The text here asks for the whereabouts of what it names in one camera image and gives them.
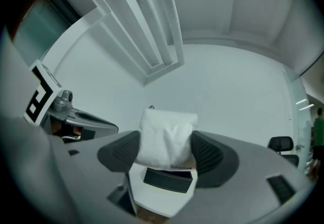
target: white wall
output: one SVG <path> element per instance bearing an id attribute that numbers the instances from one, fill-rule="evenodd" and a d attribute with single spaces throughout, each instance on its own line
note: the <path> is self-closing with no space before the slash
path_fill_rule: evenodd
<path id="1" fill-rule="evenodd" d="M 73 106 L 104 118 L 119 131 L 137 130 L 145 103 L 143 88 L 88 35 L 67 52 L 55 77 L 73 92 Z"/>
<path id="2" fill-rule="evenodd" d="M 292 105 L 293 140 L 295 149 L 293 154 L 298 155 L 300 171 L 305 170 L 308 161 L 311 133 L 311 118 L 309 109 L 302 109 L 308 105 L 308 101 L 299 103 L 301 100 L 308 99 L 303 81 L 299 74 L 291 68 L 284 66 L 286 70 L 286 83 L 289 90 Z M 302 146 L 301 150 L 296 150 L 296 145 Z"/>
<path id="3" fill-rule="evenodd" d="M 302 75 L 306 93 L 324 103 L 324 55 Z"/>
<path id="4" fill-rule="evenodd" d="M 264 146 L 293 135 L 282 64 L 236 48 L 184 47 L 185 65 L 145 87 L 149 104 L 197 113 L 199 130 Z"/>

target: white cloth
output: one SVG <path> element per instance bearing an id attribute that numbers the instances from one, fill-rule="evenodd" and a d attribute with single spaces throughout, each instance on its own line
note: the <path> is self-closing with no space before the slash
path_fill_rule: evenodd
<path id="1" fill-rule="evenodd" d="M 190 136 L 197 123 L 197 114 L 145 109 L 136 163 L 168 171 L 195 168 Z"/>

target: ceiling light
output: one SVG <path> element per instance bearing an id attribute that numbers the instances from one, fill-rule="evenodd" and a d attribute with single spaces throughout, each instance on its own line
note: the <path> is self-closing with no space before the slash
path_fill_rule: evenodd
<path id="1" fill-rule="evenodd" d="M 311 104 L 311 105 L 308 105 L 307 107 L 301 108 L 300 110 L 307 109 L 307 108 L 311 108 L 313 106 L 314 106 L 314 104 Z"/>
<path id="2" fill-rule="evenodd" d="M 306 100 L 307 100 L 307 99 L 303 99 L 303 100 L 301 100 L 301 101 L 296 102 L 296 104 L 302 103 L 302 102 L 304 102 L 304 101 L 306 101 Z"/>

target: black pad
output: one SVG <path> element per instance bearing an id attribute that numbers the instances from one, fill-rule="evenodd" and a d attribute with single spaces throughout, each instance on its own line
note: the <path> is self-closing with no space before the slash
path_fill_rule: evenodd
<path id="1" fill-rule="evenodd" d="M 81 132 L 81 139 L 82 140 L 94 139 L 95 135 L 96 135 L 96 131 L 83 128 Z"/>
<path id="2" fill-rule="evenodd" d="M 287 136 L 272 137 L 269 141 L 268 148 L 276 152 L 291 151 L 294 149 L 294 142 L 291 137 Z"/>
<path id="3" fill-rule="evenodd" d="M 281 204 L 285 203 L 295 194 L 294 189 L 282 175 L 268 178 L 267 181 Z"/>
<path id="4" fill-rule="evenodd" d="M 80 153 L 78 150 L 75 150 L 75 149 L 71 149 L 71 150 L 69 150 L 69 154 L 70 154 L 70 156 L 74 156 L 74 155 L 76 155 L 76 154 L 78 154 L 78 153 Z"/>
<path id="5" fill-rule="evenodd" d="M 103 146 L 97 153 L 99 162 L 112 172 L 129 172 L 138 154 L 140 136 L 139 131 L 133 131 Z"/>
<path id="6" fill-rule="evenodd" d="M 159 171 L 146 169 L 144 182 L 169 191 L 186 193 L 192 182 L 191 172 L 186 171 Z"/>
<path id="7" fill-rule="evenodd" d="M 235 150 L 214 140 L 214 135 L 199 131 L 193 131 L 191 135 L 191 150 L 198 173 L 197 188 L 221 186 L 239 166 Z"/>

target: ceiling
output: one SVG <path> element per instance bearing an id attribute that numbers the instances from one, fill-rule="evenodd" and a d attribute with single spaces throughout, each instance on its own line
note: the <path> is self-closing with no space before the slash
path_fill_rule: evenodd
<path id="1" fill-rule="evenodd" d="M 153 60 L 161 63 L 146 66 L 148 77 L 160 69 L 166 70 L 167 66 L 163 65 L 159 50 L 164 40 L 170 46 L 174 44 L 175 38 L 168 23 L 169 14 L 165 12 L 161 0 L 148 2 L 152 3 L 156 14 L 153 19 L 148 19 L 146 6 L 143 9 L 140 0 L 68 1 L 82 16 L 95 7 L 100 7 L 103 14 L 111 12 L 137 47 L 139 45 L 136 44 L 136 39 L 145 38 L 146 46 L 137 50 L 151 50 L 151 55 L 156 56 Z M 308 68 L 324 50 L 324 19 L 313 0 L 174 2 L 184 44 L 222 45 L 249 50 L 277 60 L 297 73 Z M 150 27 L 152 23 L 160 26 L 163 31 L 160 34 L 162 41 L 154 38 Z"/>

